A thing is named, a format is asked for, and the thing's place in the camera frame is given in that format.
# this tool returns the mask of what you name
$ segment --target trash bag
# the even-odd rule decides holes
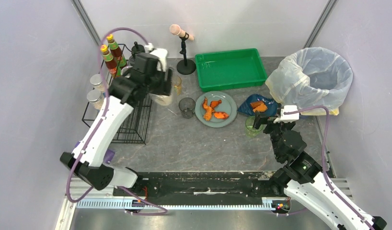
[[[265,84],[278,103],[299,109],[324,105],[330,114],[338,115],[352,81],[353,71],[343,57],[322,47],[310,47],[283,59]],[[326,113],[314,109],[302,114]]]
[[[237,112],[243,113],[248,116],[254,116],[255,113],[250,103],[263,101],[267,106],[267,110],[264,112],[266,116],[275,116],[277,114],[278,104],[274,99],[266,98],[260,94],[252,94],[250,95],[241,105],[238,107]]]

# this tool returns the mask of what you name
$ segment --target snack package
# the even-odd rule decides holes
[[[269,99],[266,98],[260,94],[252,94],[245,100],[240,107],[238,107],[237,112],[240,112],[242,114],[248,115],[248,116],[254,116],[254,111],[251,107],[251,103],[256,103],[262,101],[264,102],[265,106],[267,107],[267,110],[265,110],[264,114],[266,116],[274,116],[277,114],[277,109],[278,109],[278,103],[274,99]]]

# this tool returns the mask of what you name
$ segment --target black wire rack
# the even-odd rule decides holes
[[[129,50],[125,44],[119,44],[122,50]],[[111,143],[124,143],[124,144],[145,144],[148,132],[148,123],[150,121],[152,99],[149,95],[144,100],[138,102],[135,106],[134,111],[124,120],[120,128],[115,133],[115,136]],[[98,111],[89,106],[89,102],[86,104],[86,108],[83,113],[82,122],[90,127],[95,118],[98,115]]]

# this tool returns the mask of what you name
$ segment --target round black base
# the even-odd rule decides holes
[[[180,60],[178,62],[178,64],[176,65],[176,70],[178,70],[178,72],[180,74],[188,75],[188,74],[193,73],[196,70],[196,64],[194,61],[188,59],[187,66],[185,66],[184,60]]]

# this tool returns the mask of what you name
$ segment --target white wall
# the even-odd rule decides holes
[[[188,56],[257,48],[261,56],[286,56],[301,49],[327,0],[81,0],[99,36],[115,27],[138,30],[149,42],[181,57],[181,40],[169,32],[179,24],[194,34]],[[135,35],[117,32],[133,46]]]
[[[339,1],[314,46],[339,53],[354,72],[327,140],[337,175],[392,230],[392,0]]]
[[[0,0],[0,230],[50,230],[96,46],[68,0]]]

